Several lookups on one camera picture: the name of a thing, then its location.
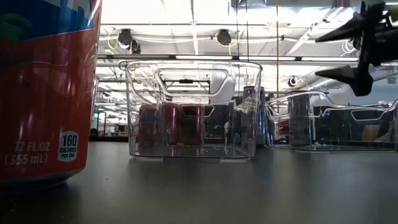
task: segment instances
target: ceiling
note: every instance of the ceiling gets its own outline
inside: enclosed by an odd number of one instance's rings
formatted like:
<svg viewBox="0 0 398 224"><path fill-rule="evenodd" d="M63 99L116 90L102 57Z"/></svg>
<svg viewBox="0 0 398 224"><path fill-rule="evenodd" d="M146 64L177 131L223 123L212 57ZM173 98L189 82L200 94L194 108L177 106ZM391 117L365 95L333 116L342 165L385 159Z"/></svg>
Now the ceiling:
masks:
<svg viewBox="0 0 398 224"><path fill-rule="evenodd" d="M130 28L139 41L142 55L248 55L280 57L356 57L348 41L315 44L314 39L341 26L359 10L360 1L267 1L264 0L112 0L103 1L101 36L98 53L103 55L129 54L117 47L117 34ZM215 35L228 29L232 47L221 46ZM112 81L120 77L114 61L99 60L96 70L101 80ZM302 86L319 84L314 76L317 70L330 68L328 64L299 62L295 64L261 63L262 86L267 91L289 91L287 80L295 76L305 80ZM100 91L120 90L115 94L123 98L125 84L100 83Z"/></svg>

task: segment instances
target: dark tabletop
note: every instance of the dark tabletop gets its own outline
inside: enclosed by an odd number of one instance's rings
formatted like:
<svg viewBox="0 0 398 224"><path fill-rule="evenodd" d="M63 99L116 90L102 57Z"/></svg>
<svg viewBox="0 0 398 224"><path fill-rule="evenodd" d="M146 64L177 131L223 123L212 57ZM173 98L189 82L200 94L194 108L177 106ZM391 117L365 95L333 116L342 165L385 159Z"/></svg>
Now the dark tabletop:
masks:
<svg viewBox="0 0 398 224"><path fill-rule="evenodd" d="M0 223L398 223L398 154L259 149L249 162L137 160L91 142L67 184L2 200Z"/></svg>

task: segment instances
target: calorie label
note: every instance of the calorie label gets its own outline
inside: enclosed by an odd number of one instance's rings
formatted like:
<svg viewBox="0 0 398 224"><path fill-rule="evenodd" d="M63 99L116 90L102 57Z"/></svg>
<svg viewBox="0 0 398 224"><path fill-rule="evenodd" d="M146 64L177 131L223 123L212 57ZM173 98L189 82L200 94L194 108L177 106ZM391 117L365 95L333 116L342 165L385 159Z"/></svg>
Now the calorie label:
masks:
<svg viewBox="0 0 398 224"><path fill-rule="evenodd" d="M74 131L65 131L60 135L60 147L58 149L58 160L71 162L77 158L79 134Z"/></svg>

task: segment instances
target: can label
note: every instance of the can label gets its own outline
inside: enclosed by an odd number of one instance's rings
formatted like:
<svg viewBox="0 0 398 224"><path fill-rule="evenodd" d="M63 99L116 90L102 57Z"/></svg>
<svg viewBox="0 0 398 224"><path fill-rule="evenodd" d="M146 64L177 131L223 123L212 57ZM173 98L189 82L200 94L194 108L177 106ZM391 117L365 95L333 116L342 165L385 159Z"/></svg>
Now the can label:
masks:
<svg viewBox="0 0 398 224"><path fill-rule="evenodd" d="M0 178L84 168L101 3L0 7Z"/></svg>

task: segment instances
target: plastic storage bin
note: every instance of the plastic storage bin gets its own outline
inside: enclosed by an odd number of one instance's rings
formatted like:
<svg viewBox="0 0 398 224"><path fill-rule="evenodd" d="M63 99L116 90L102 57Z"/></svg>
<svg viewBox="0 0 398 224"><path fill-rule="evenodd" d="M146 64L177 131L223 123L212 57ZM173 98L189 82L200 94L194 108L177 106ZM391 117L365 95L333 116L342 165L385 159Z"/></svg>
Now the plastic storage bin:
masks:
<svg viewBox="0 0 398 224"><path fill-rule="evenodd" d="M254 155L260 65L156 60L125 68L130 155ZM244 95L245 88L251 94Z"/></svg>
<svg viewBox="0 0 398 224"><path fill-rule="evenodd" d="M336 105L319 91L266 102L271 147L311 151L394 150L397 102Z"/></svg>

